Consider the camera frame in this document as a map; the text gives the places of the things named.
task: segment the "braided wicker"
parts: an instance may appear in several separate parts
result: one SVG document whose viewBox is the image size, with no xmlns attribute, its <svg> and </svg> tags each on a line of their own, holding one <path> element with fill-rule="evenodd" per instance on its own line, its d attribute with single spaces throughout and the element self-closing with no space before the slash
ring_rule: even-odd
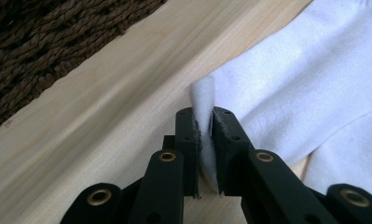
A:
<svg viewBox="0 0 372 224">
<path fill-rule="evenodd" d="M 0 0 L 0 125 L 165 0 Z"/>
</svg>

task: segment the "brass grommet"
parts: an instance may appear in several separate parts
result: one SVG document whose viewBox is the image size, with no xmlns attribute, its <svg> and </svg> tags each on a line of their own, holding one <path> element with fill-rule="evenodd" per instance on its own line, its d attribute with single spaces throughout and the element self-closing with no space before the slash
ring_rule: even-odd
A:
<svg viewBox="0 0 372 224">
<path fill-rule="evenodd" d="M 354 191 L 352 189 L 342 189 L 339 193 L 340 196 L 342 196 L 342 198 L 344 198 L 348 203 L 359 207 L 369 206 L 369 200 L 366 198 L 366 196 L 357 191 Z"/>
<path fill-rule="evenodd" d="M 92 206 L 98 206 L 110 200 L 112 193 L 109 189 L 97 189 L 87 198 L 87 203 Z"/>
<path fill-rule="evenodd" d="M 258 152 L 256 156 L 261 161 L 273 161 L 273 157 L 266 152 Z"/>
<path fill-rule="evenodd" d="M 176 155 L 171 152 L 164 152 L 159 155 L 159 159 L 161 161 L 174 161 L 174 159 L 176 159 Z"/>
</svg>

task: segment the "white fabric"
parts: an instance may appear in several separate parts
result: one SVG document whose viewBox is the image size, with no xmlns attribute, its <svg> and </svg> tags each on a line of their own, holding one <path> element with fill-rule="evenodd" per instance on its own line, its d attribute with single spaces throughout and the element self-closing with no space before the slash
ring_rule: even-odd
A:
<svg viewBox="0 0 372 224">
<path fill-rule="evenodd" d="M 372 193 L 372 1 L 314 0 L 191 91 L 199 123 L 210 121 L 201 108 L 217 105 L 235 113 L 256 148 L 288 165 L 314 150 L 308 186 L 325 193 L 346 182 Z M 202 159 L 212 161 L 206 150 Z"/>
</svg>

